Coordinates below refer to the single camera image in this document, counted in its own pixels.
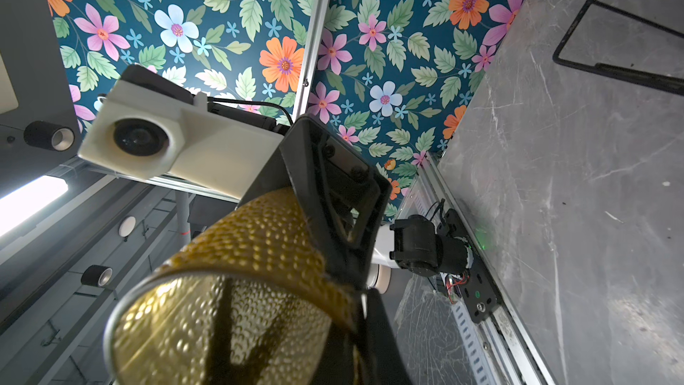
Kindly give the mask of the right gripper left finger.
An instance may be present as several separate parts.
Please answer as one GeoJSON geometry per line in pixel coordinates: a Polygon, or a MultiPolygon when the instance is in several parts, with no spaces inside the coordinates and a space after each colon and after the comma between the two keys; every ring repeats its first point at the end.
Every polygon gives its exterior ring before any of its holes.
{"type": "Polygon", "coordinates": [[[224,278],[210,333],[206,384],[256,384],[285,341],[296,299],[224,278]]]}

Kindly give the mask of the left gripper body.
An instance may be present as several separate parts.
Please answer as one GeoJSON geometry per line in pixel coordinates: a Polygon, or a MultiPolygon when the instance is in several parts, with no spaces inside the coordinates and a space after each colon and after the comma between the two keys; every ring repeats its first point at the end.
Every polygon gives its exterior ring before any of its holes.
{"type": "Polygon", "coordinates": [[[318,119],[302,116],[240,204],[279,189],[294,192],[328,276],[356,289],[365,287],[392,192],[388,180],[318,119]]]}

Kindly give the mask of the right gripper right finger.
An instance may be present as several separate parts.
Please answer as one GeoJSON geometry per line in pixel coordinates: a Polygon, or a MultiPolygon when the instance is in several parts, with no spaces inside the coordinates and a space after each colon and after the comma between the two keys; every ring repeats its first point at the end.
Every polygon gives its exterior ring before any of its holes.
{"type": "Polygon", "coordinates": [[[313,384],[411,384],[379,292],[364,294],[358,333],[333,324],[313,384]]]}

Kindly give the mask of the olive green glass cup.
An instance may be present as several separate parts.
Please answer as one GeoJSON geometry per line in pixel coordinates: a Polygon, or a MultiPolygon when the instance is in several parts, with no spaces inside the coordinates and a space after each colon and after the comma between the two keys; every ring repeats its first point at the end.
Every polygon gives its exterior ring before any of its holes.
{"type": "Polygon", "coordinates": [[[219,220],[142,280],[105,329],[120,384],[308,384],[334,330],[356,330],[290,188],[219,220]]]}

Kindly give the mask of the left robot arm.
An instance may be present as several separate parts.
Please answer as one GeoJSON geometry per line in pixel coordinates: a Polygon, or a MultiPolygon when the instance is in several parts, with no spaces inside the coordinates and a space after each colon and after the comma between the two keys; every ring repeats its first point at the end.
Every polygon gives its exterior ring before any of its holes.
{"type": "MultiPolygon", "coordinates": [[[[294,192],[304,226],[328,276],[358,288],[372,253],[392,185],[348,142],[317,119],[299,118],[242,196],[246,205],[280,189],[294,192]]],[[[426,217],[397,219],[388,258],[419,276],[462,274],[474,263],[466,239],[440,235],[426,217]]]]}

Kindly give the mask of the ceiling light strip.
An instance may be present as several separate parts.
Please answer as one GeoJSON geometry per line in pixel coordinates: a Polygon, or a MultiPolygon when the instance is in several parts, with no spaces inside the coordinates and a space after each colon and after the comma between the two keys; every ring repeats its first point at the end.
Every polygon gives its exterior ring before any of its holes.
{"type": "Polygon", "coordinates": [[[1,198],[1,236],[6,235],[68,192],[62,178],[41,176],[1,198]]]}

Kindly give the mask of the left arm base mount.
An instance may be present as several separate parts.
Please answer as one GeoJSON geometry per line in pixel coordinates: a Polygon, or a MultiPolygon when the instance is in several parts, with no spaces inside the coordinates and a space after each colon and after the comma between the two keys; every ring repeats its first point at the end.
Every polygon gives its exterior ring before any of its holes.
{"type": "Polygon", "coordinates": [[[501,293],[458,212],[455,209],[447,210],[445,220],[449,226],[448,235],[461,241],[468,254],[466,277],[458,288],[471,320],[474,324],[480,324],[500,306],[501,293]]]}

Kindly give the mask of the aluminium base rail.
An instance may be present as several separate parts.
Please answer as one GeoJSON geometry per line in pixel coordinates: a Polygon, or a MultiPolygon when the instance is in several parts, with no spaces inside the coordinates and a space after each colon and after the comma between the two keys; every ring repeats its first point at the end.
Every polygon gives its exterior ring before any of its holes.
{"type": "Polygon", "coordinates": [[[409,265],[430,277],[447,298],[457,331],[457,359],[465,364],[468,383],[555,383],[432,155],[420,164],[397,213],[400,221],[415,217],[431,222],[435,244],[430,253],[436,258],[411,251],[409,265]]]}

